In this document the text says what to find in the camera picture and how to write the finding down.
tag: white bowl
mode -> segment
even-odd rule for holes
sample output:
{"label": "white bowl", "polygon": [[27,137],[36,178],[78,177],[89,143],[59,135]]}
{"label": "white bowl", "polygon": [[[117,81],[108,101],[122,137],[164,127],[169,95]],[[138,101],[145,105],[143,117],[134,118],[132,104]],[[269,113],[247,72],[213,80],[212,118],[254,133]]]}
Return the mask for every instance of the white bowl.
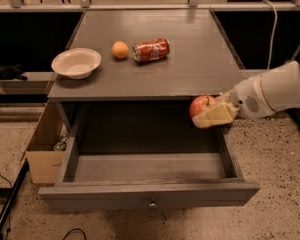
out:
{"label": "white bowl", "polygon": [[51,67],[59,75],[71,79],[88,77],[101,63],[101,55],[91,49],[75,48],[60,53],[52,61]]}

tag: red can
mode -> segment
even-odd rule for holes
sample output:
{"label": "red can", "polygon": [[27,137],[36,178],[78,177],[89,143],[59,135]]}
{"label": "red can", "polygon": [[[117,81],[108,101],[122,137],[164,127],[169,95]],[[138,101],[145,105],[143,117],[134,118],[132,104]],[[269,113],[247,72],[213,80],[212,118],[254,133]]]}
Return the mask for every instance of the red can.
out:
{"label": "red can", "polygon": [[135,44],[132,51],[137,62],[159,60],[170,53],[170,44],[167,39],[157,38]]}

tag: red apple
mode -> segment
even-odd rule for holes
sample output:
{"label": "red apple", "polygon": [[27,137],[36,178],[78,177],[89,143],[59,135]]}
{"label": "red apple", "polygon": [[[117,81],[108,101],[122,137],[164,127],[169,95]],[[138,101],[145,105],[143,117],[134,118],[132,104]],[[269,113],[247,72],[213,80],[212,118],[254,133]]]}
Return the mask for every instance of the red apple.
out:
{"label": "red apple", "polygon": [[215,103],[217,103],[216,98],[210,95],[202,95],[195,98],[190,105],[190,117],[193,118],[194,116],[199,115],[203,111],[207,110],[209,106]]}

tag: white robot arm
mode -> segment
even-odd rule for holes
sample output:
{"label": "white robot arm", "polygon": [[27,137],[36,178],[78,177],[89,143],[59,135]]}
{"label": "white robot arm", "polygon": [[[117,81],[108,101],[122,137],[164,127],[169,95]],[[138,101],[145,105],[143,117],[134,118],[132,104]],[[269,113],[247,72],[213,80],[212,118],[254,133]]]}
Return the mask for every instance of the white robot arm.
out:
{"label": "white robot arm", "polygon": [[216,99],[218,103],[192,118],[197,127],[231,123],[236,116],[256,119],[300,108],[300,64],[291,61],[245,79]]}

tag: floor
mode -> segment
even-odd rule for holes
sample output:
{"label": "floor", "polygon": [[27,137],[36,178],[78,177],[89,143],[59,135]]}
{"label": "floor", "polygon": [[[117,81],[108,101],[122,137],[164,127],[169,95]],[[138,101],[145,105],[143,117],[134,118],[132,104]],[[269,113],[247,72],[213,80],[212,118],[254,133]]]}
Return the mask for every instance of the floor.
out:
{"label": "floor", "polygon": [[[12,184],[43,106],[0,107],[0,174]],[[231,127],[230,143],[245,179],[261,185],[243,207],[60,213],[38,196],[40,185],[33,184],[27,173],[3,234],[10,227],[7,239],[61,240],[80,228],[87,239],[102,240],[300,240],[300,131],[296,123],[286,113],[271,119],[238,119]],[[0,178],[0,187],[8,186]],[[0,199],[0,211],[3,203]],[[84,238],[75,231],[67,239]]]}

